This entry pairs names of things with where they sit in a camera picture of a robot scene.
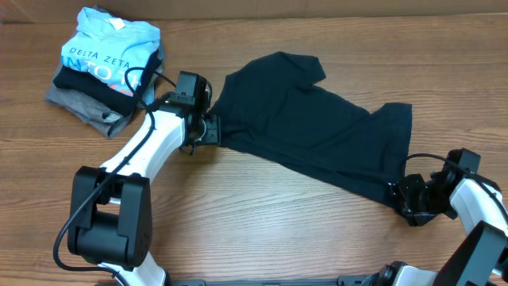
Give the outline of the dark teal t-shirt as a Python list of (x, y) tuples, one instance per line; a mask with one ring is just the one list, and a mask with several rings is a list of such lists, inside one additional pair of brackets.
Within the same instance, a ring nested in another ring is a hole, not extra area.
[(318, 86), (315, 56), (276, 52), (225, 78), (211, 114), (221, 144), (274, 161), (386, 206), (409, 152), (412, 106), (389, 102), (371, 113)]

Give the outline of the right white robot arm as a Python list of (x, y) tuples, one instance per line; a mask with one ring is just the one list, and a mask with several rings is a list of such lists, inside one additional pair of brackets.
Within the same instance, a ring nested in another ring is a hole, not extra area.
[(478, 179), (461, 180), (450, 196), (467, 237), (438, 272), (396, 261), (371, 276), (370, 285), (488, 285), (507, 280), (507, 210), (500, 191)]

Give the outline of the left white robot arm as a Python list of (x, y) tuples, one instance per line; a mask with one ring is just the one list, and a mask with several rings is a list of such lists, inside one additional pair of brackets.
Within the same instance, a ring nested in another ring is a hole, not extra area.
[(151, 184), (176, 149), (218, 144), (220, 124), (214, 114), (148, 113), (117, 155), (77, 171), (70, 218), (59, 236), (70, 253), (88, 262), (86, 271), (108, 272), (120, 285), (171, 283), (150, 253)]

